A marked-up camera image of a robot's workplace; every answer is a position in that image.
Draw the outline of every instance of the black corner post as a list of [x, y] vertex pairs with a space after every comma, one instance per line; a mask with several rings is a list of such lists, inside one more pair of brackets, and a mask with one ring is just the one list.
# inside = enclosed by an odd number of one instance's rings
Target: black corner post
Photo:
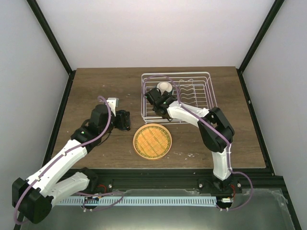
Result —
[[62, 97], [62, 101], [61, 101], [61, 104], [59, 106], [57, 118], [56, 118], [56, 121], [54, 123], [52, 133], [51, 133], [51, 137], [50, 137], [50, 140], [49, 140], [49, 143], [48, 143], [47, 151], [46, 151], [46, 154], [45, 154], [45, 157], [44, 157], [43, 166], [45, 164], [47, 164], [49, 160], [51, 160], [53, 149], [54, 149], [54, 146], [56, 144], [58, 133], [59, 133], [59, 127], [61, 125], [62, 118], [64, 116], [64, 111], [65, 111], [66, 104], [67, 104], [67, 101], [68, 101], [68, 96], [71, 92], [71, 86], [72, 86], [75, 74], [76, 74], [76, 71], [74, 70], [68, 77], [67, 84], [66, 84], [66, 87], [65, 87], [65, 90], [64, 90], [64, 94], [63, 94], [63, 97]]
[[71, 67], [70, 67], [61, 47], [59, 46], [59, 44], [56, 40], [56, 37], [52, 33], [52, 30], [51, 30], [50, 26], [48, 25], [46, 18], [44, 17], [41, 9], [39, 8], [37, 1], [36, 0], [27, 0], [27, 2], [29, 4], [29, 6], [31, 7], [34, 15], [36, 16], [39, 24], [43, 28], [47, 38], [49, 39], [52, 47], [54, 48], [55, 52], [57, 53], [57, 55], [58, 55], [60, 61], [62, 62], [65, 70], [67, 71], [68, 75], [71, 75], [72, 69], [71, 69]]
[[284, 0], [275, 0], [274, 4], [272, 5], [267, 17], [265, 18], [261, 28], [259, 29], [253, 43], [251, 44], [248, 53], [246, 54], [243, 62], [239, 68], [239, 72], [243, 73], [246, 67], [248, 66], [250, 60], [252, 59], [254, 53], [256, 52], [260, 42], [262, 41], [265, 33], [269, 29], [271, 23], [273, 22], [275, 16], [277, 15], [279, 9], [281, 8]]
[[250, 114], [251, 120], [253, 122], [255, 132], [256, 132], [256, 135], [257, 135], [257, 139], [258, 139], [258, 142], [259, 142], [259, 146], [260, 146], [260, 149], [261, 149], [261, 152], [262, 152], [262, 155], [263, 155], [263, 159], [264, 159], [265, 166], [266, 166], [265, 169], [268, 170], [272, 175], [275, 175], [273, 164], [271, 162], [267, 147], [265, 145], [264, 138], [263, 138], [263, 135], [262, 135], [262, 132], [261, 132], [258, 120], [257, 120], [257, 116], [256, 116], [256, 113], [255, 113], [253, 104], [251, 102], [251, 99], [250, 99], [250, 96], [249, 96], [249, 93], [248, 93], [248, 89], [247, 89], [245, 81], [244, 81], [243, 74], [238, 69], [236, 69], [236, 71], [237, 71], [238, 76], [239, 76], [239, 80], [240, 80], [240, 83], [241, 83], [243, 94], [244, 94], [245, 100], [246, 100], [247, 105], [248, 105], [249, 114]]

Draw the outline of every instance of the orange plate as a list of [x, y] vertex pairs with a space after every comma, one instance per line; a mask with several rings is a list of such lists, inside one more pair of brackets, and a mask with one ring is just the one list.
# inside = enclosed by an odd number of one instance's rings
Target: orange plate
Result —
[[136, 131], [133, 147], [137, 154], [148, 160], [164, 157], [172, 146], [172, 136], [159, 124], [147, 124]]

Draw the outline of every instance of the white backdrop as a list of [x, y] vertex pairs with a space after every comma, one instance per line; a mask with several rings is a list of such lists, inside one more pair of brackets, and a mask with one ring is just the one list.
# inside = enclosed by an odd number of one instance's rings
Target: white backdrop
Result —
[[38, 0], [73, 69], [236, 66], [273, 0]]
[[263, 136], [307, 229], [307, 2], [285, 1], [244, 72]]

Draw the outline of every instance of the black metal frame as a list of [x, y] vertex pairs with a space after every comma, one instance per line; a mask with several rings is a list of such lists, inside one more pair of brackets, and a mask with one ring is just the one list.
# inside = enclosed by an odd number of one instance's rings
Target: black metal frame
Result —
[[[72, 71], [69, 63], [67, 62], [55, 36], [53, 35], [43, 13], [41, 12], [36, 0], [27, 0], [31, 9], [33, 10], [37, 20], [41, 24], [46, 36], [55, 49], [59, 59], [61, 60], [65, 70], [67, 71], [69, 78], [65, 88], [65, 92], [60, 104], [59, 112], [54, 124], [52, 135], [48, 144], [47, 152], [44, 158], [43, 165], [45, 165], [50, 159], [56, 143], [56, 139], [59, 132], [59, 127], [64, 115], [64, 110], [67, 104], [68, 96], [72, 87], [75, 71]], [[265, 18], [257, 36], [254, 39], [248, 53], [246, 54], [241, 66], [237, 69], [237, 73], [240, 79], [242, 90], [248, 105], [250, 116], [254, 124], [254, 128], [257, 134], [257, 138], [260, 144], [260, 149], [265, 161], [265, 168], [259, 169], [240, 169], [241, 172], [246, 173], [252, 180], [255, 188], [280, 188], [284, 197], [288, 200], [288, 209], [292, 217], [295, 229], [300, 230], [300, 224], [298, 222], [294, 207], [291, 202], [291, 198], [288, 194], [288, 190], [284, 183], [282, 176], [276, 176], [270, 156], [266, 149], [264, 139], [257, 121], [257, 117], [251, 103], [248, 90], [246, 88], [243, 72], [246, 69], [248, 63], [252, 59], [257, 47], [263, 39], [265, 33], [270, 27], [273, 19], [275, 18], [278, 10], [281, 8], [284, 0], [275, 0], [271, 7], [267, 17]], [[99, 176], [99, 182], [105, 184], [112, 184], [113, 189], [128, 190], [128, 189], [196, 189], [202, 181], [211, 180], [212, 169], [96, 169], [95, 173]], [[63, 179], [70, 177], [76, 172], [75, 169], [70, 169]], [[243, 176], [238, 176], [242, 188], [249, 188], [247, 179]], [[208, 190], [200, 189], [201, 193], [208, 193]], [[19, 215], [18, 219], [22, 220], [23, 216]], [[20, 229], [20, 226], [15, 225], [14, 230]]]

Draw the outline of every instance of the white wall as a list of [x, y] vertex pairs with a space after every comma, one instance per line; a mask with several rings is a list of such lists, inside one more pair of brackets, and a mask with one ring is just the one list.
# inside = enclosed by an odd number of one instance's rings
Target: white wall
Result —
[[272, 163], [307, 229], [307, 1], [285, 1], [244, 78]]
[[73, 69], [239, 67], [273, 0], [38, 0]]
[[0, 7], [0, 229], [13, 223], [12, 183], [37, 171], [68, 75], [27, 2]]

